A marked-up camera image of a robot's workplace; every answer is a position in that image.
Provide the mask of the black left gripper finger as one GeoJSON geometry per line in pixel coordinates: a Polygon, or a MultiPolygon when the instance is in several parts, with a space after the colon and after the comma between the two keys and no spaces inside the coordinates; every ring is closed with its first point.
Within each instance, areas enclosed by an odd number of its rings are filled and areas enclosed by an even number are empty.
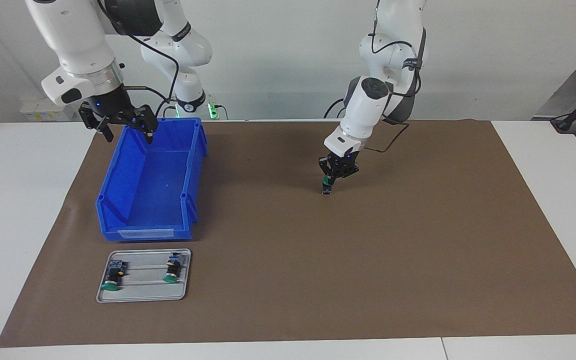
{"type": "Polygon", "coordinates": [[[336,178],[344,179],[355,173],[358,173],[359,166],[356,161],[338,161],[336,164],[336,178]]]}
{"type": "Polygon", "coordinates": [[[332,188],[336,182],[336,164],[338,157],[336,155],[327,155],[318,158],[318,166],[323,172],[322,187],[332,188]]]}

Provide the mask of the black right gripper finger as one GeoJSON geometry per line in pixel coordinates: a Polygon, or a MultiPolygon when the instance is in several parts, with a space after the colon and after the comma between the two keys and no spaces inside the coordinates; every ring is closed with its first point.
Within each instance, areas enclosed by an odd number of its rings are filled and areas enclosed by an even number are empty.
{"type": "Polygon", "coordinates": [[[153,143],[154,133],[157,132],[158,125],[158,119],[149,105],[132,109],[130,127],[140,132],[148,145],[153,143]]]}
{"type": "Polygon", "coordinates": [[[87,101],[82,102],[78,107],[78,114],[87,129],[94,130],[103,135],[106,142],[114,141],[114,133],[109,128],[110,119],[108,117],[103,117],[102,120],[99,120],[87,101]]]}

